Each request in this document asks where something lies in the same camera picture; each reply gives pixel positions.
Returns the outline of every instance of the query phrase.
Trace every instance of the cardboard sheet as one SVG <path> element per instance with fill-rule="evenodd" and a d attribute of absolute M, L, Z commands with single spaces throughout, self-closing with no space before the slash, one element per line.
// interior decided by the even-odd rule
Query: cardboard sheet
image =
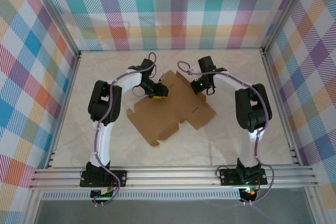
<path fill-rule="evenodd" d="M 127 117 L 151 146 L 170 137 L 185 120 L 198 130 L 216 114 L 206 103 L 206 96 L 195 95 L 179 72 L 168 71 L 162 83 L 169 89 L 167 98 L 145 97 L 134 105 L 134 111 L 127 110 Z"/>

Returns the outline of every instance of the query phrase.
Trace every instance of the aluminum frame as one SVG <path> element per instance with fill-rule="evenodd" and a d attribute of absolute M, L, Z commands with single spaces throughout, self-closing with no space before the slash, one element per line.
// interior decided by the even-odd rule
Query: aluminum frame
<path fill-rule="evenodd" d="M 38 206 L 41 200 L 44 200 L 44 193 L 46 190 L 61 192 L 61 191 L 83 191 L 91 190 L 91 188 L 83 189 L 79 187 L 80 170 L 81 168 L 52 168 L 52 156 L 56 151 L 58 139 L 60 136 L 62 124 L 64 121 L 65 113 L 70 100 L 72 88 L 78 72 L 80 63 L 81 51 L 78 49 L 71 34 L 61 15 L 58 13 L 52 0 L 42 0 L 46 9 L 50 13 L 52 19 L 56 23 L 57 27 L 64 36 L 66 42 L 70 46 L 71 50 L 77 55 L 76 66 L 71 78 L 69 90 L 65 99 L 65 104 L 62 109 L 59 124 L 57 125 L 56 134 L 52 139 L 48 159 L 46 160 L 45 168 L 36 170 L 36 174 L 33 178 L 32 185 L 29 191 L 29 195 L 25 202 L 25 209 L 21 223 L 34 223 Z M 290 127 L 286 118 L 285 110 L 280 100 L 279 93 L 276 89 L 274 79 L 272 77 L 269 63 L 267 59 L 267 52 L 274 44 L 279 31 L 285 24 L 288 16 L 294 8 L 297 0 L 290 0 L 287 6 L 284 8 L 284 12 L 279 20 L 278 24 L 274 28 L 272 34 L 269 37 L 265 45 L 265 50 L 261 51 L 262 60 L 264 62 L 265 71 L 271 84 L 273 96 L 276 99 L 277 109 L 281 118 L 282 126 L 286 133 L 289 149 L 292 154 L 293 165 L 274 165 L 276 170 L 275 188 L 293 188 L 293 187 L 305 187 L 309 198 L 310 206 L 312 208 L 314 217 L 318 223 L 330 223 L 331 220 L 327 218 L 325 208 L 321 203 L 320 189 L 316 181 L 315 175 L 310 166 L 299 166 L 302 164 L 300 156 L 297 155 L 297 147 L 293 140 L 293 136 L 290 131 Z M 114 167 L 113 169 L 126 169 L 128 170 L 128 182 L 126 188 L 122 188 L 121 191 L 141 191 L 144 189 L 159 189 L 159 190 L 229 190 L 232 188 L 239 188 L 234 186 L 221 186 L 219 178 L 214 174 L 217 166 L 178 166 L 178 167 Z M 266 174 L 270 179 L 270 170 L 266 169 Z"/>

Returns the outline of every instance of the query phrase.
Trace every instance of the metal rail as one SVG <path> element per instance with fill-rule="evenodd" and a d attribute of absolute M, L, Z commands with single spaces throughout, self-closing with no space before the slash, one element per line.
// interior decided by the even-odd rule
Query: metal rail
<path fill-rule="evenodd" d="M 51 16 L 52 20 L 55 22 L 57 28 L 59 29 L 60 33 L 62 34 L 64 40 L 68 43 L 68 46 L 72 50 L 72 52 L 79 57 L 80 49 L 77 47 L 74 38 L 72 37 L 71 33 L 69 32 L 67 26 L 64 23 L 64 20 L 59 13 L 57 7 L 54 5 L 53 0 L 42 0 L 43 5 L 45 6 L 46 10 L 48 11 L 49 15 Z"/>
<path fill-rule="evenodd" d="M 266 56 L 269 53 L 270 49 L 272 48 L 272 46 L 274 45 L 275 41 L 277 40 L 283 26 L 285 25 L 287 19 L 289 18 L 289 16 L 291 15 L 292 11 L 294 10 L 297 2 L 299 0 L 289 0 L 287 2 L 287 4 L 285 5 L 285 7 L 283 8 L 283 11 L 281 13 L 280 19 L 278 20 L 278 22 L 276 23 L 273 31 L 271 32 L 267 42 L 265 43 L 265 45 L 263 46 L 265 49 L 265 53 Z"/>
<path fill-rule="evenodd" d="M 218 189 L 246 188 L 221 186 L 215 176 L 218 166 L 177 166 L 177 167 L 114 167 L 127 170 L 127 184 L 123 189 Z M 32 190 L 86 189 L 79 187 L 82 168 L 49 168 L 35 172 L 30 188 Z M 274 188 L 315 187 L 318 185 L 310 166 L 274 165 Z M 265 169 L 268 182 L 271 170 Z"/>
<path fill-rule="evenodd" d="M 302 159 L 301 159 L 300 155 L 297 155 L 299 153 L 299 149 L 298 149 L 298 147 L 297 147 L 297 145 L 294 141 L 293 132 L 290 128 L 289 121 L 288 121 L 288 118 L 286 116 L 286 110 L 285 110 L 285 107 L 284 107 L 284 103 L 282 102 L 279 89 L 277 88 L 277 85 L 275 83 L 275 79 L 274 79 L 274 76 L 272 74 L 268 58 L 266 57 L 265 52 L 262 48 L 260 48 L 259 51 L 260 51 L 262 62 L 263 62 L 264 67 L 265 67 L 265 72 L 266 72 L 266 75 L 267 75 L 267 79 L 268 79 L 269 85 L 271 87 L 273 98 L 274 98 L 274 101 L 275 101 L 275 104 L 276 104 L 276 107 L 277 107 L 277 110 L 278 110 L 278 113 L 279 113 L 282 128 L 283 128 L 283 131 L 284 131 L 286 139 L 287 139 L 287 143 L 288 143 L 288 146 L 289 146 L 291 156 L 293 158 L 293 163 L 298 163 L 299 165 L 302 165 L 303 164 Z"/>
<path fill-rule="evenodd" d="M 81 60 L 81 56 L 76 58 L 75 64 L 73 66 L 73 74 L 72 74 L 71 79 L 70 79 L 70 84 L 69 84 L 68 90 L 66 92 L 66 96 L 65 96 L 63 106 L 61 108 L 61 113 L 60 113 L 59 120 L 58 120 L 57 125 L 56 125 L 55 133 L 52 136 L 52 139 L 51 139 L 51 142 L 50 142 L 50 147 L 49 147 L 49 150 L 47 152 L 47 158 L 46 158 L 45 164 L 44 164 L 44 167 L 46 169 L 48 167 L 50 167 L 49 162 L 52 159 L 51 156 L 55 154 L 55 150 L 57 148 L 58 140 L 59 140 L 59 137 L 61 135 L 61 130 L 62 130 L 63 123 L 64 123 L 64 120 L 65 120 L 65 115 L 66 115 L 66 112 L 68 110 L 70 97 L 71 97 L 72 90 L 73 90 L 74 85 L 75 85 L 75 80 L 76 80 L 76 76 L 77 76 L 77 73 L 78 73 L 80 60 Z"/>

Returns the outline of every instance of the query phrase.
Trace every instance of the vent grille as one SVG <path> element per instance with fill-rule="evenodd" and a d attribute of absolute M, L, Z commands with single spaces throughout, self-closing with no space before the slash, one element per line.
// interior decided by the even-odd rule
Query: vent grille
<path fill-rule="evenodd" d="M 192 200 L 239 199 L 239 189 L 121 190 L 115 199 Z M 89 190 L 45 191 L 42 200 L 91 200 Z"/>

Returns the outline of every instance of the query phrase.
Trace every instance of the black mounting bracket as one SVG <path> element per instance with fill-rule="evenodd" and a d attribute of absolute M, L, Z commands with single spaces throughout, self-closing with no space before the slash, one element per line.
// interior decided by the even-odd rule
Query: black mounting bracket
<path fill-rule="evenodd" d="M 126 186 L 127 181 L 127 171 L 126 170 L 111 170 L 120 180 L 120 187 Z M 80 187 L 117 187 L 117 180 L 109 174 L 101 166 L 96 167 L 88 162 L 86 164 L 86 169 L 84 169 L 80 174 L 81 180 L 79 183 Z"/>
<path fill-rule="evenodd" d="M 244 167 L 239 158 L 236 169 L 220 169 L 219 178 L 222 186 L 267 185 L 266 173 L 260 164 L 253 167 Z"/>

